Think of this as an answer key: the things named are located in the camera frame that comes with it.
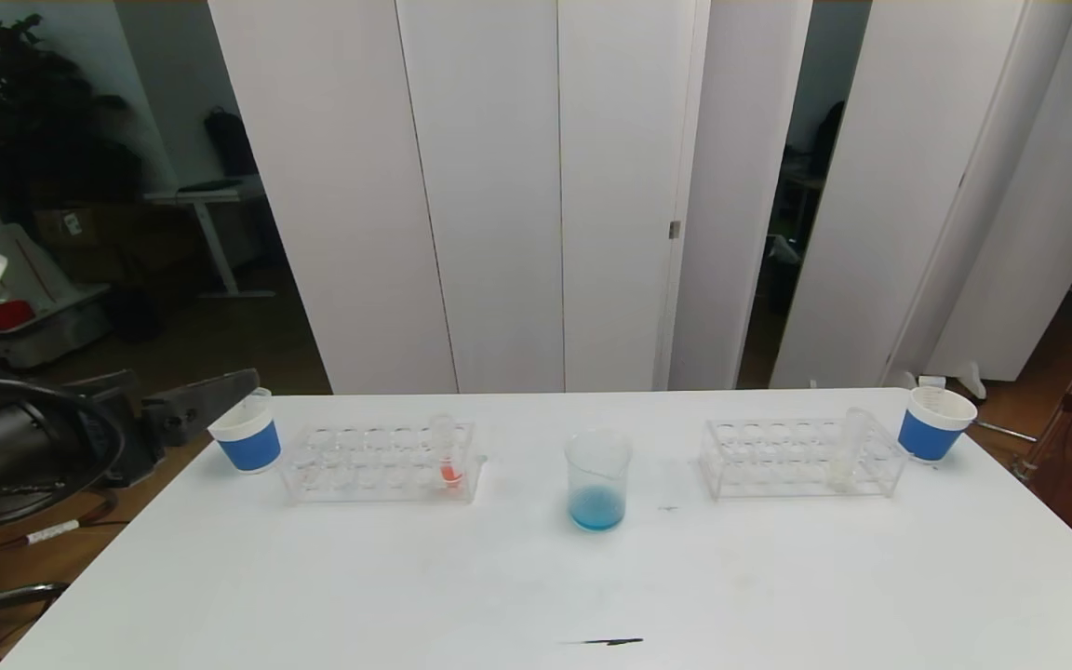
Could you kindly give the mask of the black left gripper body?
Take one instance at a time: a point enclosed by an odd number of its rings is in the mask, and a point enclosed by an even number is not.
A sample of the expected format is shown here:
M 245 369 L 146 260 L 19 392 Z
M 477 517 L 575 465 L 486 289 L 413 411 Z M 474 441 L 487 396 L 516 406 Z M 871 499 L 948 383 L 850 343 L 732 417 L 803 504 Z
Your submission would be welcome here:
M 0 505 L 53 505 L 124 487 L 165 457 L 142 436 L 130 372 L 53 385 L 0 373 Z

